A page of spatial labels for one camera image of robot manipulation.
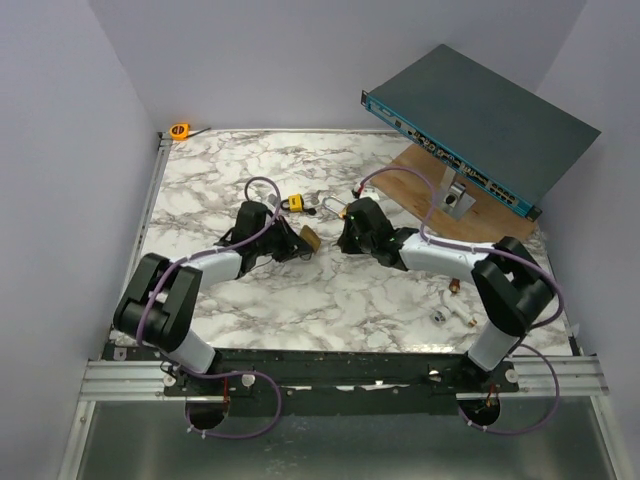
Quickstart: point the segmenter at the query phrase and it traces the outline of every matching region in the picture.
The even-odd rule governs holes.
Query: marble table top
[[[389,164],[409,141],[392,133],[207,132],[174,145],[167,163],[143,253],[168,257],[211,247],[235,222],[243,186],[255,175],[277,182],[283,198],[302,193],[305,204],[326,195],[349,198],[356,181]],[[253,194],[266,199],[267,186]],[[395,226],[420,222],[381,195]],[[450,278],[384,268],[369,256],[347,256],[335,246],[342,221],[319,208],[316,216],[287,214],[295,231],[307,224],[322,239],[310,261],[258,260],[240,280],[200,294],[192,328],[217,347],[370,352],[467,350],[487,321],[477,290],[462,283],[456,299],[478,321],[455,315],[432,320]],[[541,234],[527,248],[548,268]],[[553,302],[542,314],[555,311]],[[570,355],[565,322],[535,330],[527,343],[546,354]]]

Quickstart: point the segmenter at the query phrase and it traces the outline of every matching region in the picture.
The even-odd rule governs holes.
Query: gray floor
[[[510,400],[496,425],[535,422],[550,400]],[[180,403],[103,404],[79,478],[612,479],[588,398],[565,399],[544,429],[496,437],[458,417],[286,417],[244,441],[186,433]],[[264,419],[230,419],[249,431]]]

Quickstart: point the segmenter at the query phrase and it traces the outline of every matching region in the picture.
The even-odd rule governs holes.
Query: electronic device
[[[535,220],[600,132],[446,45],[371,92],[368,111]]]

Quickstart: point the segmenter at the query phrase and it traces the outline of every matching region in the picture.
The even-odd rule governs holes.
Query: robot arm
[[[217,245],[235,245],[251,237],[264,227],[267,215],[271,212],[266,205],[245,201],[235,226]],[[200,289],[242,277],[255,266],[259,256],[270,255],[277,262],[309,258],[319,243],[310,228],[303,227],[297,235],[286,220],[279,217],[264,235],[243,247],[180,265],[168,278],[162,295],[147,316],[144,343],[155,346],[193,372],[207,372],[216,351],[190,328]],[[136,336],[150,292],[171,264],[168,258],[153,253],[140,260],[114,314],[113,325],[117,330]]]
[[[371,198],[360,198],[349,204],[344,220],[344,230],[338,240],[343,253],[370,254],[386,267],[427,271],[475,284],[489,322],[467,356],[484,372],[496,368],[525,337],[554,297],[553,289],[544,278],[522,263],[475,251],[501,250],[537,265],[515,238],[505,237],[497,244],[447,240],[449,245],[466,248],[442,247],[425,242],[417,229],[394,228]]]

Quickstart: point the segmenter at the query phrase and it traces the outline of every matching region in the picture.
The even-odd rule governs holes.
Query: gray wall
[[[383,127],[371,90],[445,42],[535,90],[584,0],[90,0],[155,126]]]
[[[2,4],[0,478],[55,478],[157,147],[83,0]]]
[[[579,339],[604,365],[640,473],[640,3],[590,0],[539,94],[603,131],[543,227]]]

